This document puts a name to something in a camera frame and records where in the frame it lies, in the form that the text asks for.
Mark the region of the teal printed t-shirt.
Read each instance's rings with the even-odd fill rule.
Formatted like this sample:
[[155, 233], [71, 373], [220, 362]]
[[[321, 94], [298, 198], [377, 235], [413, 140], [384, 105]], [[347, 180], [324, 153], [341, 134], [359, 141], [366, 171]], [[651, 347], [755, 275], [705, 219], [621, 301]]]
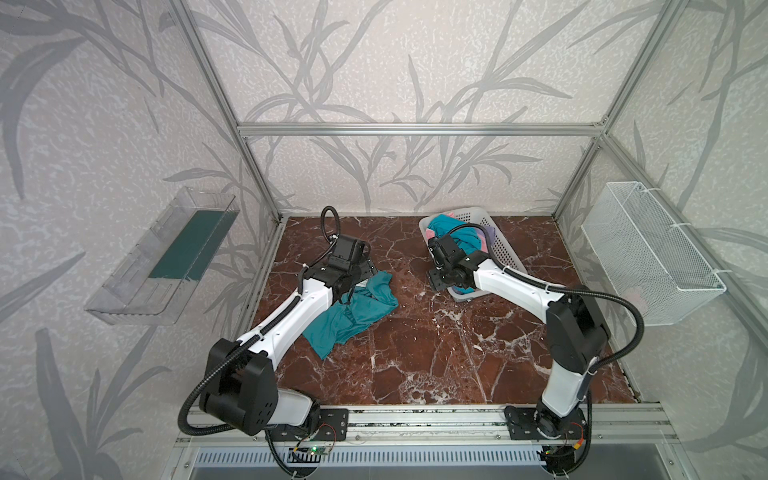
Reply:
[[391, 288], [392, 279], [391, 273], [380, 271], [318, 315], [303, 332], [315, 354], [326, 359], [336, 345], [393, 313], [399, 301]]

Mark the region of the white plastic laundry basket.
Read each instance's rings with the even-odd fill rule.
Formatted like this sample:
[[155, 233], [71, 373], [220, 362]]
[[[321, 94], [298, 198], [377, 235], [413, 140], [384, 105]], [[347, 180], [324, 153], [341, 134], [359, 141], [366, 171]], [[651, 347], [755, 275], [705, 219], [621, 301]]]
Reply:
[[[450, 235], [456, 230], [467, 227], [475, 227], [481, 231], [493, 228], [496, 231], [495, 242], [491, 251], [487, 253], [488, 259], [481, 263], [479, 269], [474, 273], [478, 289], [449, 288], [444, 291], [449, 292], [456, 301], [468, 301], [493, 294], [519, 307], [538, 308], [541, 306], [540, 298], [535, 289], [512, 276], [514, 273], [525, 276], [527, 271], [501, 229], [485, 210], [479, 207], [467, 207], [442, 214], [454, 214], [457, 219], [465, 222], [464, 225], [454, 228], [445, 235]], [[425, 234], [427, 225], [438, 215], [440, 214], [426, 217], [419, 222], [419, 228], [426, 242], [428, 242]]]

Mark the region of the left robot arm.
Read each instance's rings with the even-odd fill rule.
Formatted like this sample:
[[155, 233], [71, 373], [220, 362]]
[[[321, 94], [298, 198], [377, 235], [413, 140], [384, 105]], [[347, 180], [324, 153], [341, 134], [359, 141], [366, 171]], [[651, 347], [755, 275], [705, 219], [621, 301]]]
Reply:
[[321, 425], [310, 396], [277, 385], [276, 369], [307, 327], [343, 295], [376, 273], [369, 244], [346, 235], [298, 274], [296, 290], [235, 341], [221, 339], [208, 354], [203, 380], [185, 400], [179, 429], [192, 436], [239, 430], [249, 436], [286, 429], [305, 437]]

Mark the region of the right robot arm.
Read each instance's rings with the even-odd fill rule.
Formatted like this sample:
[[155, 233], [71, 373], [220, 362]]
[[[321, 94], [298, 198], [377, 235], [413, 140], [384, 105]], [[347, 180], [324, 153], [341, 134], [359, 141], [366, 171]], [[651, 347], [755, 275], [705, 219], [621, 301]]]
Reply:
[[523, 274], [482, 250], [466, 253], [449, 235], [431, 238], [427, 246], [434, 261], [429, 271], [433, 289], [489, 292], [523, 308], [546, 326], [553, 364], [533, 422], [542, 436], [560, 437], [588, 396], [594, 366], [608, 342], [609, 332], [595, 299]]

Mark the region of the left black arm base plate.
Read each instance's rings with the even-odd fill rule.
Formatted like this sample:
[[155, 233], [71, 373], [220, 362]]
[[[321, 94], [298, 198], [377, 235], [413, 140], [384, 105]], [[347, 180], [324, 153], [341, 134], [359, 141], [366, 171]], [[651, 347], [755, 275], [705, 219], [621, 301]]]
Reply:
[[267, 430], [277, 442], [310, 440], [339, 442], [347, 437], [350, 411], [346, 408], [320, 407], [310, 412], [309, 419], [299, 426], [281, 424]]

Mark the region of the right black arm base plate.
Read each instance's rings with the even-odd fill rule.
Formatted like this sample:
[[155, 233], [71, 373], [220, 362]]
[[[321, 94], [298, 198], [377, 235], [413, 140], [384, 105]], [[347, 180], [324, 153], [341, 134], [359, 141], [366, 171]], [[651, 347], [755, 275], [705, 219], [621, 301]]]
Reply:
[[588, 426], [579, 407], [568, 416], [559, 417], [546, 407], [507, 405], [503, 416], [511, 440], [577, 441], [585, 437]]

